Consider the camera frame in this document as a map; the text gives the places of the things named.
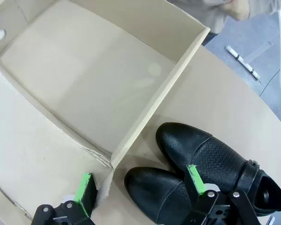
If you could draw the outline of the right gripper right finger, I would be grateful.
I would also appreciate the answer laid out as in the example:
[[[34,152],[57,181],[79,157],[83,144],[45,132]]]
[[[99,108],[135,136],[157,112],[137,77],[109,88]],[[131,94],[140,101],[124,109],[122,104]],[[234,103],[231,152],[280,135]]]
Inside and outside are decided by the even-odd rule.
[[[260,224],[245,192],[232,190],[226,194],[206,189],[195,165],[186,166],[184,183],[193,206],[185,225]]]

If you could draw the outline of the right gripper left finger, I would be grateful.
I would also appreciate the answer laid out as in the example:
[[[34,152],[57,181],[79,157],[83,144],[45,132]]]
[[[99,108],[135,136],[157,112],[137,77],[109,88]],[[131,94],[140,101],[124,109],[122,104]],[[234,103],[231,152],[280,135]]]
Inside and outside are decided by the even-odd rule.
[[[73,200],[65,201],[58,207],[40,205],[32,219],[33,225],[93,225],[91,214],[98,190],[92,173],[83,175]]]

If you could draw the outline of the person hand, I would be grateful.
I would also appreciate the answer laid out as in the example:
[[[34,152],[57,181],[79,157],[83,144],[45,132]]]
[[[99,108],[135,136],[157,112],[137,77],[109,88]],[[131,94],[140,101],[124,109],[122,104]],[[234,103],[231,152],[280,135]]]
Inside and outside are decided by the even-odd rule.
[[[222,5],[222,9],[235,20],[246,20],[250,16],[250,5],[248,0],[231,0]]]

